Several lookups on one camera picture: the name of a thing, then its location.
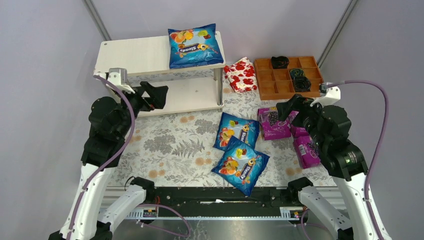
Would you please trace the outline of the blue Slendy candy bag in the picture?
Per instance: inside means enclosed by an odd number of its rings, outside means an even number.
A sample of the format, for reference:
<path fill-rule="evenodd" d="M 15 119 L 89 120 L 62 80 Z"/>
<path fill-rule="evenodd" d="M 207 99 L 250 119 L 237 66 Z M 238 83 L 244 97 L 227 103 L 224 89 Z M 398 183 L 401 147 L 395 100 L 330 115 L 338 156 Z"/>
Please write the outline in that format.
<path fill-rule="evenodd" d="M 255 148 L 260 133 L 260 123 L 257 120 L 244 119 L 223 112 L 213 147 L 225 151 L 231 137 L 236 137 L 245 144 Z"/>
<path fill-rule="evenodd" d="M 255 150 L 247 143 L 232 136 L 222 158 L 211 172 L 221 176 L 249 197 L 269 159 L 267 154 Z"/>

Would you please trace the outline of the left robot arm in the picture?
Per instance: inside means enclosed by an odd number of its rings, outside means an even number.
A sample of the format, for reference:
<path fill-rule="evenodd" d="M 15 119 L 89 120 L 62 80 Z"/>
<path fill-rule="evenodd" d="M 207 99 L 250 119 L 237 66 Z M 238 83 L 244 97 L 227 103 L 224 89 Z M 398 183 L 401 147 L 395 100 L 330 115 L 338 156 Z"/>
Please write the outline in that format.
<path fill-rule="evenodd" d="M 50 234 L 50 240 L 110 240 L 135 207 L 153 199 L 154 183 L 136 177 L 123 196 L 100 211 L 109 179 L 135 132 L 138 114 L 163 109 L 168 90 L 166 85 L 152 86 L 142 81 L 133 93 L 119 91 L 120 102 L 110 96 L 93 102 L 78 191 L 65 224 Z"/>

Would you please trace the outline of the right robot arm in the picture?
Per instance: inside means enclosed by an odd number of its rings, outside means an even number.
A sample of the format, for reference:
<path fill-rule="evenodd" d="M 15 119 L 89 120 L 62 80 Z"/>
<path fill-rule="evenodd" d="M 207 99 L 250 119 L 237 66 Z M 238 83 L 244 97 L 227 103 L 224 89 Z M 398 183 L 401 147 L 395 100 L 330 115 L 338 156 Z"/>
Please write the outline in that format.
<path fill-rule="evenodd" d="M 305 128 L 312 138 L 321 164 L 341 193 L 348 216 L 322 197 L 306 177 L 288 184 L 293 199 L 311 211 L 335 240 L 391 239 L 373 199 L 371 168 L 362 151 L 349 140 L 351 121 L 347 112 L 336 105 L 322 106 L 300 94 L 277 103 L 276 109 L 281 121 L 291 112 L 298 112 L 292 124 Z"/>

